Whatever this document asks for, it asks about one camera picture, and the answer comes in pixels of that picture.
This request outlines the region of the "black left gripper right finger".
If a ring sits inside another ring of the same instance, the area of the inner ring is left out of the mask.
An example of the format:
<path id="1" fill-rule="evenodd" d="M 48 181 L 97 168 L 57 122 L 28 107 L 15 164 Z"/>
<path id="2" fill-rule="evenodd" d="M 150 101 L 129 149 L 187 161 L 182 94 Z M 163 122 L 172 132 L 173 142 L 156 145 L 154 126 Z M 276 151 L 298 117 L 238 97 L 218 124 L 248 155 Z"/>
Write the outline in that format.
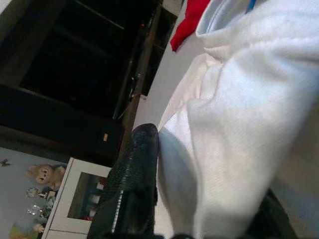
<path id="1" fill-rule="evenodd" d="M 268 190 L 253 219 L 255 239 L 297 239 L 289 217 L 272 190 Z"/>

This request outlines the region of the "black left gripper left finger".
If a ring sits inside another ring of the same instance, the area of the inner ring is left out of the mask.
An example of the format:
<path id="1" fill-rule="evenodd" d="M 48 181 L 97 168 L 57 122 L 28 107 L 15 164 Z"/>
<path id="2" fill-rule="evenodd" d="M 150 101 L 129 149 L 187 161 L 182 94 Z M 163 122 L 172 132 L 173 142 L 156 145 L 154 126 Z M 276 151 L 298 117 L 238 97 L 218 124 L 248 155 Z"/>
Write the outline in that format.
<path id="1" fill-rule="evenodd" d="M 89 239 L 155 239 L 159 134 L 152 123 L 132 131 L 107 177 Z"/>

